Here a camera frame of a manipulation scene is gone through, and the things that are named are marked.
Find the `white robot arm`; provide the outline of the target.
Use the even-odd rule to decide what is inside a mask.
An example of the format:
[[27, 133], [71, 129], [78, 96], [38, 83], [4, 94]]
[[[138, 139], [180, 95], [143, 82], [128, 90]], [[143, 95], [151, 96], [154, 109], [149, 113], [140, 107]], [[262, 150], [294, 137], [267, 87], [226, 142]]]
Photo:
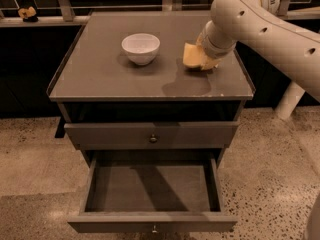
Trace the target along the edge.
[[277, 17], [279, 0], [214, 0], [203, 32], [210, 54], [244, 44], [290, 79], [273, 110], [245, 111], [222, 162], [222, 187], [239, 221], [213, 240], [320, 240], [318, 34]]

